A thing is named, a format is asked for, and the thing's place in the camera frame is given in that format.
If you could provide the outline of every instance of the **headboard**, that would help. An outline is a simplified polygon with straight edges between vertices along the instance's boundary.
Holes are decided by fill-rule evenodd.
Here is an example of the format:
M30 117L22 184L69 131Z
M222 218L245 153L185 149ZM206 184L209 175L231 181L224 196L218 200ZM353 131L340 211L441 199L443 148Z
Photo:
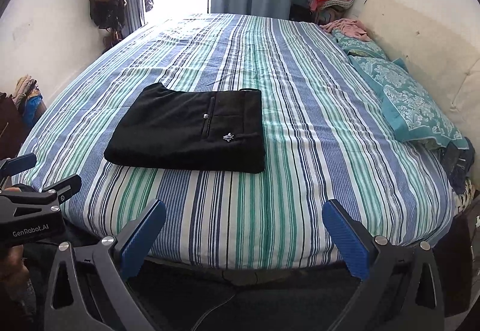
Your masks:
M472 180L480 189L480 51L439 22L391 0L367 0L359 19L391 60L405 61L472 141L477 152Z

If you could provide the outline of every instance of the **metal bolt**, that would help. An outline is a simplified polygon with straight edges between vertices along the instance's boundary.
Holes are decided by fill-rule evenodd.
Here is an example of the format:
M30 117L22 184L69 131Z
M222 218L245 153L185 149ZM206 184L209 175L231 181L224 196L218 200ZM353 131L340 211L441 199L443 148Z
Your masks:
M428 251L430 249L430 245L428 244L427 241L421 241L420 242L420 248L425 250L425 251Z
M103 245L110 245L110 244L112 244L114 241L115 241L115 239L114 239L112 236L105 236L105 237L102 239L102 244L103 244Z
M375 236L375 242L378 245L386 245L388 243L388 239L385 236Z
M60 243L58 249L60 251L65 251L66 249L68 249L68 247L70 247L70 245L66 241L64 241L63 243Z

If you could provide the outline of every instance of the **pocket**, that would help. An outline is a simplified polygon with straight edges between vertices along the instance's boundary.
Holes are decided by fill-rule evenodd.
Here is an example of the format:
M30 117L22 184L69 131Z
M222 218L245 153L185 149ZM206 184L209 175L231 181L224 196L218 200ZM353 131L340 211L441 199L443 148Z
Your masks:
M216 96L212 96L210 98L207 112L203 114L202 139L206 139L208 137L208 133L210 132L210 123L212 122L215 98Z

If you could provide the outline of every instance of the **mattress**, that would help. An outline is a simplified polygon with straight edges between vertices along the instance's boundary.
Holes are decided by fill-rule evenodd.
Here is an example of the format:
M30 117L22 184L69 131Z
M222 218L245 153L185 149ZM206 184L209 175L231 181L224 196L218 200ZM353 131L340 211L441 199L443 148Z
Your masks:
M142 89L262 91L266 169L260 174L119 166L103 152ZM336 198L372 235L432 244L453 218L437 157L401 144L344 53L310 23L229 14L146 25L103 54L48 108L21 153L35 168L14 183L39 190L71 174L72 223L115 235L147 202L167 220L150 255L228 269L325 265L339 254L322 223Z

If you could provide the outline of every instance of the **brown furniture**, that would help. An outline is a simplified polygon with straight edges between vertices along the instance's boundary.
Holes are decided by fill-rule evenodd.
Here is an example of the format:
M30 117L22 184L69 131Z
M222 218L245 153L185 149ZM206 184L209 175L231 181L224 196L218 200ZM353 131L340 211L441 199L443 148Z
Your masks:
M0 101L0 160L15 157L27 135L15 104L11 98L4 98Z

